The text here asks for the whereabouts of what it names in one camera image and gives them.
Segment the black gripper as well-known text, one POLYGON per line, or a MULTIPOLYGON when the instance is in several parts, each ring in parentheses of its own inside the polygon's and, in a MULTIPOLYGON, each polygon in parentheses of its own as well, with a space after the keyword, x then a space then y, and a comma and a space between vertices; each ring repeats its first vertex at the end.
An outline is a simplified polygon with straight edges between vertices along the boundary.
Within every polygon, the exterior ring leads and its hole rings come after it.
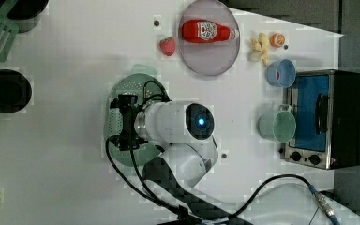
POLYGON ((134 124, 139 113, 138 97, 135 95, 119 95, 111 103, 110 108, 119 107, 122 114, 122 131, 119 136, 111 136, 109 142, 119 146, 120 150, 134 150, 139 147, 139 135, 137 134, 134 124))

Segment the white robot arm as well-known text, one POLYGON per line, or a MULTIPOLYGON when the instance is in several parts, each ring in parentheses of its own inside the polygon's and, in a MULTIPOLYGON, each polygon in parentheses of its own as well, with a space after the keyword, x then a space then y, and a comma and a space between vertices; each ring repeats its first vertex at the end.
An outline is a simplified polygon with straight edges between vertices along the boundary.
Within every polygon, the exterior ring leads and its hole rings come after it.
POLYGON ((193 189, 218 161, 215 119, 205 106, 154 94, 120 94, 109 103, 114 125, 107 157, 126 183, 185 225, 252 225, 193 189))

